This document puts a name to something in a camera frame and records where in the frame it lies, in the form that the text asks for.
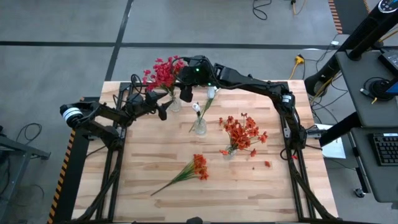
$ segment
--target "concrete floor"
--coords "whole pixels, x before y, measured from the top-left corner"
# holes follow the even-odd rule
[[[0,1],[0,40],[114,42],[127,0]],[[251,12],[251,0],[135,0],[123,42],[233,43],[328,45],[336,34],[327,0],[308,0],[297,17],[288,1],[274,0],[265,7],[267,21]],[[373,7],[375,0],[369,1]],[[336,39],[344,41],[346,36]],[[397,45],[392,38],[389,45]],[[107,47],[6,47],[0,46],[0,125],[10,137],[31,122],[43,125],[42,134],[32,146],[51,152],[48,161],[33,160],[24,176],[9,219],[29,223],[47,221],[70,129],[59,115],[59,106],[81,96],[99,96],[113,48]],[[112,80],[128,80],[132,73],[142,75],[157,57],[206,55],[212,62],[234,67],[261,79],[287,79],[294,57],[317,59],[323,50],[249,49],[155,49],[122,48]],[[302,78],[300,66],[294,79]],[[306,63],[306,76],[316,72],[315,62]],[[344,80],[335,82],[346,88]],[[329,89],[323,104],[341,91]],[[338,120],[354,111],[349,95],[328,107]],[[318,110],[323,123],[335,121]],[[357,198],[352,190],[359,180],[352,170],[326,162],[340,217],[345,220],[396,223],[398,211],[390,203],[377,203],[372,194]],[[41,199],[38,184],[45,190]]]

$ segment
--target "black keyboard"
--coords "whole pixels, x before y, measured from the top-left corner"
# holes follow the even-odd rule
[[[398,133],[369,134],[369,140],[380,166],[398,166]]]

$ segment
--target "wooden table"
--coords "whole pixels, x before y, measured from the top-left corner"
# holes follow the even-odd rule
[[[314,122],[304,82],[288,83],[296,96],[301,123],[309,128]],[[119,84],[105,82],[100,102],[114,106],[112,95],[117,95]],[[197,101],[205,104],[206,89],[194,88],[193,102]],[[191,105],[182,102],[182,109],[177,113],[169,111],[166,121],[161,121],[157,114],[149,114],[129,127],[114,221],[185,222],[196,216],[209,222],[297,221],[288,165],[279,157],[284,148],[280,119],[271,100],[244,90],[220,90],[204,117],[204,136],[188,133],[196,117]],[[219,150],[225,149],[228,135],[219,127],[218,119],[228,115],[240,118],[241,113],[254,118],[260,132],[267,131],[269,138],[265,144],[253,145],[257,156],[240,151],[232,161],[225,161]],[[97,120],[112,123],[104,118]],[[319,147],[314,139],[308,139],[307,144]],[[101,146],[101,141],[90,143],[88,153]],[[192,160],[193,154],[207,158],[209,179],[179,182],[151,197]],[[322,152],[307,147],[303,154],[311,189],[328,211],[337,216]],[[105,160],[106,149],[87,158],[73,218],[80,216],[99,192]],[[266,167],[264,161],[269,161],[271,167]],[[305,196],[300,193],[304,214],[308,216]]]

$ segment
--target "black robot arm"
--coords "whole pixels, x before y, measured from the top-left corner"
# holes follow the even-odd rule
[[[290,149],[303,149],[307,139],[305,128],[300,124],[300,118],[295,109],[295,97],[284,82],[265,82],[244,76],[232,68],[220,64],[210,63],[205,56],[183,58],[188,62],[177,79],[182,83],[181,99],[190,102],[192,100],[192,86],[213,85],[229,90],[240,88],[260,95],[268,96],[276,111],[283,117],[290,128]]]
[[[85,129],[92,135],[101,138],[105,146],[109,150],[118,150],[122,147],[122,141],[119,133],[112,126],[103,126],[94,119],[102,116],[115,121],[122,127],[128,127],[142,115],[148,113],[156,113],[158,111],[159,118],[164,121],[167,119],[166,109],[171,105],[172,101],[162,105],[157,104],[157,100],[167,95],[167,93],[156,93],[148,91],[145,98],[140,93],[129,95],[121,110],[110,108],[106,103],[98,102],[78,102],[60,107],[60,113],[68,126],[75,129]]]

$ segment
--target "clear vase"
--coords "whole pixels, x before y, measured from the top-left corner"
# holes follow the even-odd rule
[[[172,100],[173,103],[168,107],[168,109],[173,112],[179,112],[181,110],[180,98],[172,95],[170,96],[170,100]]]
[[[206,134],[206,121],[202,118],[198,118],[193,124],[193,128],[195,129],[195,133],[197,134]]]
[[[223,158],[226,161],[230,161],[230,160],[232,160],[235,157],[238,149],[233,148],[231,145],[227,145],[225,147],[225,151],[228,151],[229,153],[227,155],[223,155]]]

